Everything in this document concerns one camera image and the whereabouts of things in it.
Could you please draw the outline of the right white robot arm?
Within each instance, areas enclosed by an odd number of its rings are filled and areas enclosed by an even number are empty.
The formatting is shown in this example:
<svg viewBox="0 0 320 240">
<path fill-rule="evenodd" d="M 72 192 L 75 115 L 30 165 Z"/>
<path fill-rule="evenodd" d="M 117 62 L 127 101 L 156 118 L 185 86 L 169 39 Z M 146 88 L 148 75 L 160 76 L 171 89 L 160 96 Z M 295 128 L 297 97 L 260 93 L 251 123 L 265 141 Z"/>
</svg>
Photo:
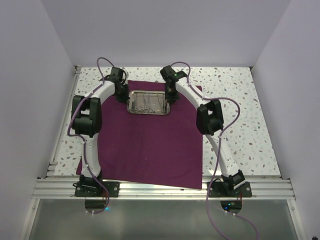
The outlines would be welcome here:
<svg viewBox="0 0 320 240">
<path fill-rule="evenodd" d="M 240 113 L 239 104 L 228 97 L 206 97 L 199 88 L 190 82 L 189 72 L 175 71 L 171 65 L 163 67 L 160 74 L 165 81 L 165 100 L 170 105 L 175 103 L 182 94 L 195 107 L 196 127 L 210 142 L 217 157 L 216 166 L 220 166 L 222 180 L 217 183 L 221 184 L 221 188 L 227 196 L 235 196 L 246 180 L 228 145 L 223 142 L 223 133 L 238 120 L 239 115 L 236 115 L 231 123 L 224 126 L 221 100 L 234 103 L 238 114 Z"/>
</svg>

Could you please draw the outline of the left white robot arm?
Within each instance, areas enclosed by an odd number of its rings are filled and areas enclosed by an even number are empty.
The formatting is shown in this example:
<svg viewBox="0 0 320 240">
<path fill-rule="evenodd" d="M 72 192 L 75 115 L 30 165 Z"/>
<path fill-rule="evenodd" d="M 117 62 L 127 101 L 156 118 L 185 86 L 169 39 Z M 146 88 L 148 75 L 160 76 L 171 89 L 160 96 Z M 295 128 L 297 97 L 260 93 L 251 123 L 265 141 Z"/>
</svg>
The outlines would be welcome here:
<svg viewBox="0 0 320 240">
<path fill-rule="evenodd" d="M 82 140 L 82 169 L 75 187 L 95 197 L 107 192 L 98 158 L 98 136 L 103 124 L 102 103 L 112 96 L 120 103 L 129 100 L 127 74 L 119 67 L 112 67 L 93 90 L 72 99 L 67 135 Z"/>
</svg>

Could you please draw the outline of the steel pointed tweezers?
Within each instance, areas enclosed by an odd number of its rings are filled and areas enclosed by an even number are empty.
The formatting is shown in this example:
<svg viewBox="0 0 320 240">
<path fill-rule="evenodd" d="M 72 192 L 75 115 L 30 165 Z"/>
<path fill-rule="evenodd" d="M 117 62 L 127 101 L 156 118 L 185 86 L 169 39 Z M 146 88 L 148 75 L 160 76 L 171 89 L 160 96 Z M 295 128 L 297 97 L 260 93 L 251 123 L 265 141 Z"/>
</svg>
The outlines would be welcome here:
<svg viewBox="0 0 320 240">
<path fill-rule="evenodd" d="M 162 98 L 163 96 L 161 95 L 161 94 L 157 94 L 157 100 L 158 100 L 158 103 L 159 103 L 159 107 L 161 108 L 161 109 L 163 109 L 164 108 L 164 104 L 163 104 L 163 98 Z"/>
</svg>

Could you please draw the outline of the steel instrument tray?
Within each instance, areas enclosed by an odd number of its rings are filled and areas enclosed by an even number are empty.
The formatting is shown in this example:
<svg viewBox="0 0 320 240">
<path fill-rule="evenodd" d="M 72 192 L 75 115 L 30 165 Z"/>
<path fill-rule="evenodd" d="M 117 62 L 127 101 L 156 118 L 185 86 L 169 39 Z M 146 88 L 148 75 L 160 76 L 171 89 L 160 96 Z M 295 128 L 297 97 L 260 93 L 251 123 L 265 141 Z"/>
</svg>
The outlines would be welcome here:
<svg viewBox="0 0 320 240">
<path fill-rule="evenodd" d="M 170 111 L 164 91 L 133 90 L 129 93 L 127 112 L 130 114 L 165 116 Z"/>
</svg>

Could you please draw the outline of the steel scissors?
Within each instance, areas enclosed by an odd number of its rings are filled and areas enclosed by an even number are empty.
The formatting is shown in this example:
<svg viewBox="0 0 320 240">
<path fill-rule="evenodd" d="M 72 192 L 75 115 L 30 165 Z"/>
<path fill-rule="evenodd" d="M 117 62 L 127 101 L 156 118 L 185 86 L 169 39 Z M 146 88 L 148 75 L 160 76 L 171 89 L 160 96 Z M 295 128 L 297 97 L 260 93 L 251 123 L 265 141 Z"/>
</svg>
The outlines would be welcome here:
<svg viewBox="0 0 320 240">
<path fill-rule="evenodd" d="M 144 104 L 144 97 L 141 93 L 134 93 L 133 94 L 133 112 L 135 114 L 142 113 L 145 109 L 145 104 Z"/>
</svg>

